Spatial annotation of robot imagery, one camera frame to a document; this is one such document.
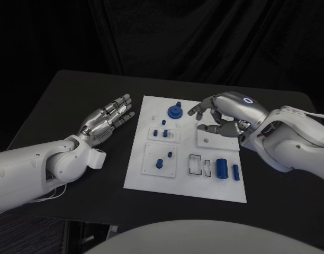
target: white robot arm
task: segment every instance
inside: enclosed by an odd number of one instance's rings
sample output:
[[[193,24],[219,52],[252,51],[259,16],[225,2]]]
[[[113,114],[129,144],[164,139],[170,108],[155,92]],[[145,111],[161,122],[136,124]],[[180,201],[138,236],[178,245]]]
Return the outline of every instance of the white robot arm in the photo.
[[[255,99],[238,92],[214,95],[190,110],[197,120],[212,109],[220,125],[200,125],[199,129],[226,137],[239,137],[240,145],[256,151],[265,162],[280,171],[303,169],[324,179],[324,125],[290,106],[268,112]],[[227,122],[222,115],[235,118]]]
[[[76,181],[87,166],[103,167],[102,144],[113,130],[134,117],[129,94],[97,109],[86,118],[80,131],[66,140],[0,152],[0,212]]]

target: white board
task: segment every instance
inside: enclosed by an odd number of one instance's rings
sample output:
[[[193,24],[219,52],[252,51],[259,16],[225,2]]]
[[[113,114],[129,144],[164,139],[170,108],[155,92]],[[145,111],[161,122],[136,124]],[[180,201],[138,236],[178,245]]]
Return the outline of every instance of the white board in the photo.
[[[168,116],[168,108],[181,102],[184,111],[180,119]],[[160,192],[167,194],[219,199],[246,203],[245,178],[240,168],[239,141],[236,138],[226,138],[220,135],[197,130],[197,124],[216,124],[210,111],[204,113],[203,120],[197,121],[196,116],[188,116],[188,110],[199,104],[194,101],[161,97],[144,97],[141,108],[136,136],[129,160],[125,188],[141,191]],[[178,139],[154,138],[154,130],[170,130],[178,133]],[[167,145],[164,148],[154,146],[155,156],[147,150],[149,144]],[[173,154],[177,162],[168,161],[165,155],[171,148],[177,148]],[[190,155],[201,156],[201,175],[188,172]],[[157,169],[158,158],[164,158],[164,167]],[[227,160],[229,179],[217,178],[217,159]],[[212,177],[206,176],[206,160],[210,161]],[[235,181],[233,165],[239,165],[240,181]]]

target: small blue piece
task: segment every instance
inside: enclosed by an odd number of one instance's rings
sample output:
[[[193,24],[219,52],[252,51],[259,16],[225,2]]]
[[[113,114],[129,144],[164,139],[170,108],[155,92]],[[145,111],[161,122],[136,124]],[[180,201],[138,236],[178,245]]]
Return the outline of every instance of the small blue piece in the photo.
[[[220,179],[229,178],[229,168],[227,168],[227,160],[226,159],[217,160],[217,177]]]
[[[162,168],[162,166],[164,166],[164,160],[158,159],[158,161],[157,161],[157,168]]]
[[[168,116],[173,119],[178,119],[183,116],[181,102],[178,102],[175,106],[170,107]]]
[[[233,177],[236,181],[240,181],[240,171],[238,165],[233,165]]]

